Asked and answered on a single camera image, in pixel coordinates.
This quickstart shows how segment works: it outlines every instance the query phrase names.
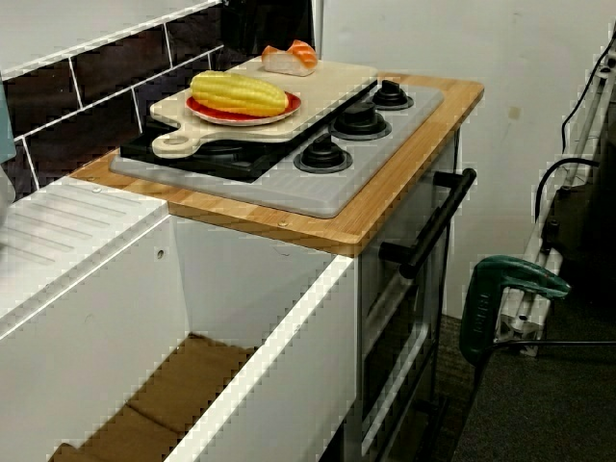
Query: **green clamp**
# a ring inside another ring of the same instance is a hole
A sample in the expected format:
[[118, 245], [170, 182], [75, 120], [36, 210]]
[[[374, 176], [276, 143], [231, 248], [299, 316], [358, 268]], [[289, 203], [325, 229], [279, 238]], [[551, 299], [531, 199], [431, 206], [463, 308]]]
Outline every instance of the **green clamp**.
[[564, 298], [571, 290], [556, 274], [526, 260], [495, 255], [479, 262], [471, 277], [460, 330], [460, 351], [474, 366], [494, 343], [505, 287], [549, 300]]

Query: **gray cooktop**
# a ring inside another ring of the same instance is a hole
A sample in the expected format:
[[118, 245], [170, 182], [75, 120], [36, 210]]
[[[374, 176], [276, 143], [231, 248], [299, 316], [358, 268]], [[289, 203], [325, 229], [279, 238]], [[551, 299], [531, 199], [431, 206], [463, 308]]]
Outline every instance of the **gray cooktop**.
[[[294, 164], [295, 157], [314, 139], [327, 133], [329, 126], [323, 126], [253, 183], [190, 173], [119, 156], [114, 157], [111, 171], [310, 217], [333, 218], [443, 101], [443, 94], [436, 89], [405, 85], [400, 85], [400, 88], [413, 98], [414, 105], [400, 111], [379, 111], [391, 125], [389, 135], [370, 141], [347, 141], [331, 137], [352, 159], [350, 167], [342, 171], [309, 173], [299, 170]], [[362, 101], [370, 101], [376, 91], [377, 88], [372, 89]]]

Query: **tile wall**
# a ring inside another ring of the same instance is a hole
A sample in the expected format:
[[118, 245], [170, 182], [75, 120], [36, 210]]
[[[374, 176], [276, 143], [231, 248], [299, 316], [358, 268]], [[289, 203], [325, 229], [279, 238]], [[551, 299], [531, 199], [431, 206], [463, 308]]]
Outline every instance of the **tile wall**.
[[220, 5], [3, 82], [16, 199], [136, 137], [149, 106], [247, 56], [222, 46]]

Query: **red plate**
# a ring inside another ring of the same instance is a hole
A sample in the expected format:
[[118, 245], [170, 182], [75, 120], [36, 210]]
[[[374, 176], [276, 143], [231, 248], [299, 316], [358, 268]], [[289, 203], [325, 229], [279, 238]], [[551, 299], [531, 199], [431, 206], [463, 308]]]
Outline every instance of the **red plate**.
[[287, 106], [285, 112], [273, 117], [256, 117], [254, 115], [233, 114], [225, 111], [219, 111], [197, 103], [192, 96], [186, 100], [186, 107], [189, 108], [196, 116], [212, 123], [237, 126], [265, 125], [267, 123], [276, 122], [290, 116], [299, 109], [299, 106], [301, 106], [301, 100], [294, 94], [287, 92], [287, 99], [289, 100], [289, 105]]

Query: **cutting board handle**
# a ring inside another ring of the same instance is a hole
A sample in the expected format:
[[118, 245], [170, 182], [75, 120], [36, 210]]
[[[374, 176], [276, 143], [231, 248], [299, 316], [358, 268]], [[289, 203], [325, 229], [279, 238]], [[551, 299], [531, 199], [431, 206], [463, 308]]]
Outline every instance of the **cutting board handle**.
[[154, 154], [163, 159], [182, 159], [194, 154], [201, 140], [196, 137], [190, 137], [184, 130], [176, 130], [175, 132], [161, 135], [152, 142], [152, 150]]

